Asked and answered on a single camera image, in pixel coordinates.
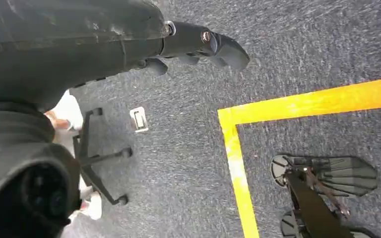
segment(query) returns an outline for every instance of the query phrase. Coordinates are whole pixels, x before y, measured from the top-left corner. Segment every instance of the white sneaker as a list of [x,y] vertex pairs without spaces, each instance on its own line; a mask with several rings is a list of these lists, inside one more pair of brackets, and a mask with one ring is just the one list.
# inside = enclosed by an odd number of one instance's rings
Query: white sneaker
[[63,94],[62,98],[52,111],[58,119],[65,119],[70,122],[71,127],[69,129],[82,129],[84,118],[82,117],[78,101],[74,96],[70,95],[69,90]]
[[102,208],[101,208],[101,196],[99,192],[93,192],[91,194],[91,201],[85,201],[86,204],[82,206],[81,213],[89,216],[93,220],[98,220],[101,218]]

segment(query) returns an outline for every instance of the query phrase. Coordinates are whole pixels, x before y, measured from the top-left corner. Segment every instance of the chair leg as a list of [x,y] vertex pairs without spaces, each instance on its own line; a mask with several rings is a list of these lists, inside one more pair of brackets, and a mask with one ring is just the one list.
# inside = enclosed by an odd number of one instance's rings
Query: chair leg
[[110,154],[110,155],[103,155],[103,156],[100,156],[100,155],[95,155],[95,156],[92,156],[92,157],[88,157],[88,158],[82,158],[81,159],[81,166],[88,166],[88,165],[92,165],[92,164],[95,164],[97,162],[101,162],[101,161],[104,161],[104,160],[109,160],[109,159],[113,159],[113,158],[129,158],[132,156],[132,149],[130,147],[128,148],[125,148],[117,153],[114,153],[114,154]]
[[120,196],[118,199],[114,199],[109,191],[107,191],[101,179],[96,175],[96,173],[91,169],[91,165],[82,167],[83,176],[91,182],[92,186],[98,190],[107,200],[112,204],[126,205],[128,203],[127,195]]
[[91,165],[103,160],[108,160],[114,157],[123,157],[128,158],[132,156],[132,149],[130,147],[121,150],[118,153],[114,153],[111,155],[105,156],[88,156],[88,144],[89,144],[89,128],[90,128],[90,118],[91,115],[101,116],[103,114],[102,108],[96,108],[91,111],[87,111],[84,117],[84,124],[82,126],[82,130],[79,132],[79,135],[73,138],[73,145],[75,151],[75,157],[79,159],[81,163],[81,174],[85,183],[89,186],[92,185],[97,191],[99,191],[103,196],[107,198],[107,200],[112,204],[121,204],[125,205],[128,203],[128,197],[123,195],[118,199],[114,199],[109,191],[104,186],[101,179],[97,176],[97,174],[92,170]]

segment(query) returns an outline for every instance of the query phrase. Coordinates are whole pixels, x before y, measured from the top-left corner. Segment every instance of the gray carpet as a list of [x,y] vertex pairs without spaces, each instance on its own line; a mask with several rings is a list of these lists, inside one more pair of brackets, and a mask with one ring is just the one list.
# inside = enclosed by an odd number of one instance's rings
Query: gray carpet
[[[168,19],[208,26],[236,38],[252,61],[243,72],[166,60],[169,73],[132,71],[72,93],[82,110],[103,107],[92,121],[90,153],[126,144],[135,155],[94,166],[125,206],[103,204],[103,218],[79,216],[70,238],[242,238],[217,110],[381,78],[381,0],[165,0]],[[149,131],[135,134],[129,110],[144,107]],[[379,170],[379,188],[345,201],[353,223],[381,236],[381,109],[239,127],[261,237],[280,238],[290,209],[273,184],[277,153],[353,155]]]

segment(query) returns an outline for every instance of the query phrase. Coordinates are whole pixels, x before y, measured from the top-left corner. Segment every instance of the yellow tape line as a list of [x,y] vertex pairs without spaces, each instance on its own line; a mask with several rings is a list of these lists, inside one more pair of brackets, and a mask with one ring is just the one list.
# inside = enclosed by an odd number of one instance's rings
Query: yellow tape line
[[381,80],[218,110],[236,203],[246,238],[258,238],[236,125],[381,108]]

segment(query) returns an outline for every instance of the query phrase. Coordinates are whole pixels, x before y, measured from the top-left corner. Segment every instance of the metal screw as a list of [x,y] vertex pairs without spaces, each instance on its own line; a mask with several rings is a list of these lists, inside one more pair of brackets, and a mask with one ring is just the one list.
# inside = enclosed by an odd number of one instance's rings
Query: metal screw
[[164,37],[170,36],[173,33],[173,29],[169,24],[164,24],[164,26],[161,28],[161,33]]
[[209,31],[204,31],[201,34],[202,41],[208,43],[211,40],[211,33]]

